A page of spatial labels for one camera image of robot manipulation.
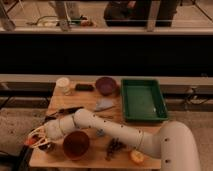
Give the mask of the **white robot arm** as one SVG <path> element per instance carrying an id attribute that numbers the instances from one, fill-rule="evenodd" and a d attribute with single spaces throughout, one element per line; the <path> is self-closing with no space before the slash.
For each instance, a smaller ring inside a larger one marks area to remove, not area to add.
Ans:
<path id="1" fill-rule="evenodd" d="M 38 137 L 31 145 L 31 148 L 36 148 L 84 128 L 103 130 L 126 145 L 160 159 L 161 171 L 201 171 L 195 138 L 191 130 L 178 121 L 168 122 L 157 133 L 151 134 L 107 121 L 87 109 L 79 109 L 74 114 L 46 122 L 31 131 L 28 138 Z"/>

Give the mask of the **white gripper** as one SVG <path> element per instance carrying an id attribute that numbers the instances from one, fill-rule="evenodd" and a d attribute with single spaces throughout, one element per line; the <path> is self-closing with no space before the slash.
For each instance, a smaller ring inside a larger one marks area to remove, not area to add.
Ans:
<path id="1" fill-rule="evenodd" d="M 27 136 L 29 138 L 35 138 L 36 143 L 29 146 L 30 148 L 39 148 L 41 145 L 45 145 L 50 140 L 58 140 L 72 131 L 72 118 L 63 117 L 60 119 L 50 120 L 49 122 L 33 129 Z"/>

